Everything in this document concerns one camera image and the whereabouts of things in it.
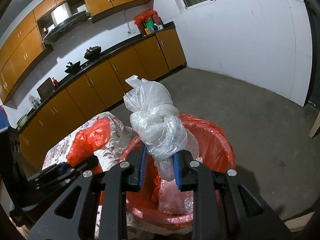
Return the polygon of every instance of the metal screw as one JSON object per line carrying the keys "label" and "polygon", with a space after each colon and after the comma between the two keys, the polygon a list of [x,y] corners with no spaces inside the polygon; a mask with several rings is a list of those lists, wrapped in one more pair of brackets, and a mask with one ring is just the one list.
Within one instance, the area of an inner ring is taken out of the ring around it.
{"label": "metal screw", "polygon": [[85,178],[88,178],[88,177],[91,177],[92,176],[92,171],[85,171],[84,173],[83,173],[83,176],[85,177]]}
{"label": "metal screw", "polygon": [[121,162],[120,163],[120,167],[121,168],[127,168],[127,167],[129,167],[130,166],[130,163],[128,163],[128,162]]}
{"label": "metal screw", "polygon": [[199,164],[199,162],[197,162],[197,161],[191,161],[191,162],[190,162],[190,166],[191,166],[191,167],[194,167],[194,168],[195,168],[195,167],[198,167],[199,165],[200,165],[200,164]]}
{"label": "metal screw", "polygon": [[230,170],[227,171],[227,174],[228,174],[229,176],[236,176],[236,175],[237,175],[237,172],[236,172],[235,170],[233,170],[233,169],[230,169]]}

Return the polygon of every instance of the black device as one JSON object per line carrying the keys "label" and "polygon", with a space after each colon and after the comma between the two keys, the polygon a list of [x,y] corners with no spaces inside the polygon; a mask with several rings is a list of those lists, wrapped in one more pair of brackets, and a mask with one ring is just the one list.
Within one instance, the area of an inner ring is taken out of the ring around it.
{"label": "black device", "polygon": [[98,165],[93,155],[75,167],[54,164],[27,179],[20,158],[19,132],[12,127],[1,129],[0,176],[12,200],[10,217],[18,227],[34,225],[82,171]]}

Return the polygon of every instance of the knotted plastic bag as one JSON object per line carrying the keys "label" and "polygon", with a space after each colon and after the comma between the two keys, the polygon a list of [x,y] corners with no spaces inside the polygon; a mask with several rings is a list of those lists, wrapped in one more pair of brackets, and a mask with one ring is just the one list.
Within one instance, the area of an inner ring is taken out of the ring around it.
{"label": "knotted plastic bag", "polygon": [[170,156],[186,149],[195,159],[199,153],[198,142],[180,121],[179,110],[173,106],[171,95],[164,85],[139,80],[136,75],[125,81],[133,87],[123,97],[125,106],[132,111],[132,129],[147,146],[161,178],[172,181],[174,173]]}

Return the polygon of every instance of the bottle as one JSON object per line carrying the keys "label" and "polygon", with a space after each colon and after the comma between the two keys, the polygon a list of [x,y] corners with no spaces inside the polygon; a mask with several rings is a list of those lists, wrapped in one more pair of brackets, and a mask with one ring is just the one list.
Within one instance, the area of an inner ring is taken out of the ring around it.
{"label": "bottle", "polygon": [[52,80],[53,80],[54,87],[57,89],[60,86],[59,82],[54,78],[52,78]]}

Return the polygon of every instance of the red plastic bag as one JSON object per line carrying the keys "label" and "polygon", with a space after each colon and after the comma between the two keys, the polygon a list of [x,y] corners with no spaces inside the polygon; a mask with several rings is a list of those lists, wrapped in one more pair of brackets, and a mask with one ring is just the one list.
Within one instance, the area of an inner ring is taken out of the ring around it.
{"label": "red plastic bag", "polygon": [[[76,166],[94,151],[101,149],[110,140],[110,122],[107,117],[98,119],[91,127],[77,132],[71,149],[67,155],[67,163]],[[102,172],[100,163],[92,170],[95,174]],[[100,205],[102,205],[103,192],[100,195]]]}
{"label": "red plastic bag", "polygon": [[[219,172],[235,168],[235,155],[220,127],[191,114],[180,114],[179,117],[185,128],[196,137],[199,143],[199,156],[205,165]],[[139,149],[140,144],[140,137],[137,136],[130,142],[120,161],[125,160],[129,152]],[[138,193],[127,192],[127,211],[143,221],[169,230],[192,225],[193,214],[171,215],[158,211],[160,182],[154,160],[148,156],[144,186]]]}

